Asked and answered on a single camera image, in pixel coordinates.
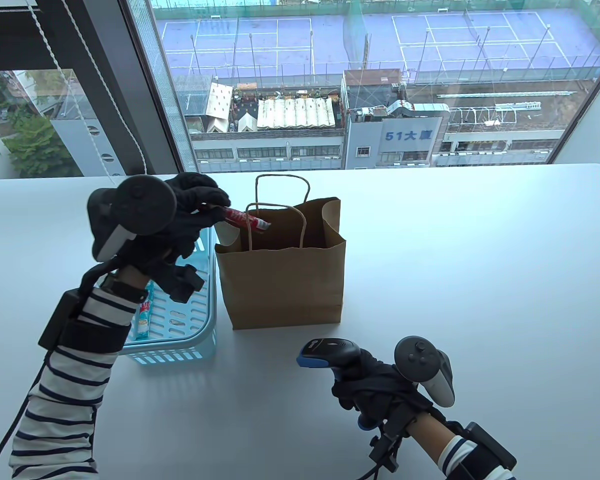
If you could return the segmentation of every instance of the snack package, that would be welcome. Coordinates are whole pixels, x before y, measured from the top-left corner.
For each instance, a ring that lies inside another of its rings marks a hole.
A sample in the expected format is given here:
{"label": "snack package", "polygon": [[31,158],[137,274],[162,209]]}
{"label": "snack package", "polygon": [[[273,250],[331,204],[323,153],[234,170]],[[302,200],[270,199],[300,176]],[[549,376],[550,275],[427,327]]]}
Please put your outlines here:
{"label": "snack package", "polygon": [[149,338],[149,325],[151,323],[151,310],[154,302],[154,282],[150,281],[146,286],[147,296],[140,305],[135,322],[135,340],[147,340]]}
{"label": "snack package", "polygon": [[235,210],[234,208],[229,208],[228,206],[224,207],[224,211],[226,212],[224,221],[239,229],[246,229],[247,222],[250,224],[252,230],[257,233],[261,233],[271,226],[268,221],[264,221],[262,218],[254,217],[253,215],[246,214],[240,210]]}

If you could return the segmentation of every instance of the paper bag handle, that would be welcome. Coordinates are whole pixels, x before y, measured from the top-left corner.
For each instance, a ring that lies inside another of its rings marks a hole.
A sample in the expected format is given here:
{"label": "paper bag handle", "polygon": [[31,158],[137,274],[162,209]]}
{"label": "paper bag handle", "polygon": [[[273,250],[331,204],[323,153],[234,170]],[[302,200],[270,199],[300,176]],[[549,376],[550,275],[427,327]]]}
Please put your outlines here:
{"label": "paper bag handle", "polygon": [[[284,207],[298,212],[298,215],[302,218],[302,231],[300,231],[300,248],[302,249],[302,244],[305,241],[305,231],[307,230],[307,218],[300,210],[295,208],[295,206],[281,205],[280,203],[257,203],[254,201],[245,208],[244,212],[246,215],[249,215],[249,207],[254,205],[256,208],[258,208],[258,205],[264,205],[266,207]],[[249,251],[252,251],[254,249],[254,238],[252,237],[252,223],[250,221],[247,221],[247,232],[247,236],[249,237]]]}
{"label": "paper bag handle", "polygon": [[[261,177],[293,177],[295,179],[300,179],[302,180],[304,183],[306,183],[306,193],[304,194],[304,199],[302,201],[302,203],[305,203],[307,201],[307,199],[309,198],[309,192],[311,191],[311,185],[309,185],[309,181],[307,181],[306,178],[304,178],[304,176],[299,176],[297,174],[291,174],[291,173],[262,173],[259,174],[258,176],[256,176],[256,203],[258,203],[258,181],[260,180]],[[258,215],[258,206],[256,206],[256,215]]]}

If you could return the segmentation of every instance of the black cable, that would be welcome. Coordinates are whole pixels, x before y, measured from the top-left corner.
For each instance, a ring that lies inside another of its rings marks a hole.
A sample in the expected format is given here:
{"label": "black cable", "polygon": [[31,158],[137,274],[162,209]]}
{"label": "black cable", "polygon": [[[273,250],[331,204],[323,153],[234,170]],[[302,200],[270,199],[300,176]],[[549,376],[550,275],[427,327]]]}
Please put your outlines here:
{"label": "black cable", "polygon": [[[33,387],[35,387],[36,384],[40,381],[40,377],[42,377],[42,371],[45,369],[45,366],[47,365],[47,361],[49,360],[50,355],[51,355],[51,352],[47,352],[46,355],[44,355],[44,361],[42,362],[42,366],[40,366],[40,370],[37,371],[37,375],[35,375],[35,380],[31,384],[30,389],[28,389],[29,391],[31,391],[31,389]],[[9,426],[9,429],[7,430],[6,434],[4,434],[4,437],[2,437],[2,441],[0,442],[0,455],[3,453],[5,446],[7,446],[7,443],[12,438],[12,435],[14,434],[14,430],[16,430],[16,427],[20,423],[20,420],[21,420],[22,416],[24,415],[24,411],[27,409],[28,405],[29,405],[29,393],[26,393],[26,397],[24,398],[22,405],[20,405],[20,408],[18,410],[18,413],[16,414],[16,417],[13,419],[13,422]]]}
{"label": "black cable", "polygon": [[385,460],[391,457],[391,455],[397,455],[398,449],[402,443],[403,439],[399,438],[398,441],[396,441],[395,444],[387,451],[387,453],[380,458],[380,461],[378,461],[378,463],[376,463],[371,470],[367,471],[367,473],[356,480],[367,480],[369,477],[371,477],[371,475],[373,475],[373,480],[378,480],[378,473],[380,473],[380,469],[383,467]]}

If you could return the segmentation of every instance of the light blue plastic basket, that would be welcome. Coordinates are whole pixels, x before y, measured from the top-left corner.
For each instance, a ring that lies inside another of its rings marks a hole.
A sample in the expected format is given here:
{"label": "light blue plastic basket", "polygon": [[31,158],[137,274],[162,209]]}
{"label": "light blue plastic basket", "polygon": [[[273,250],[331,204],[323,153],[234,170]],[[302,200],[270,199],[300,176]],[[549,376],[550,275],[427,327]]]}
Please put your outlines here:
{"label": "light blue plastic basket", "polygon": [[[169,298],[154,285],[149,337],[134,340],[131,329],[122,355],[141,365],[199,361],[216,353],[216,233],[212,228],[200,232],[195,251],[189,258],[179,258],[177,265],[193,265],[204,280],[204,287],[191,295],[188,303]],[[133,317],[135,325],[138,312]]]}

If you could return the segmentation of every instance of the red snack tube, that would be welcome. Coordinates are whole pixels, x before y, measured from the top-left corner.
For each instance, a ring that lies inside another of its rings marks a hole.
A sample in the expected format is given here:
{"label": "red snack tube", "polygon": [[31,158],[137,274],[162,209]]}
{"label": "red snack tube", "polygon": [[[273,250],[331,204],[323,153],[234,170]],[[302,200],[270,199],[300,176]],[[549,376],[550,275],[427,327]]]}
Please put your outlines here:
{"label": "red snack tube", "polygon": [[229,208],[228,206],[223,206],[223,208],[224,212],[226,213],[224,221],[227,222],[227,224],[238,227],[239,229],[246,229],[247,222],[249,222],[252,230],[259,233],[264,232],[271,226],[270,222],[264,221],[262,218],[248,215],[245,212],[235,210],[234,208]]}

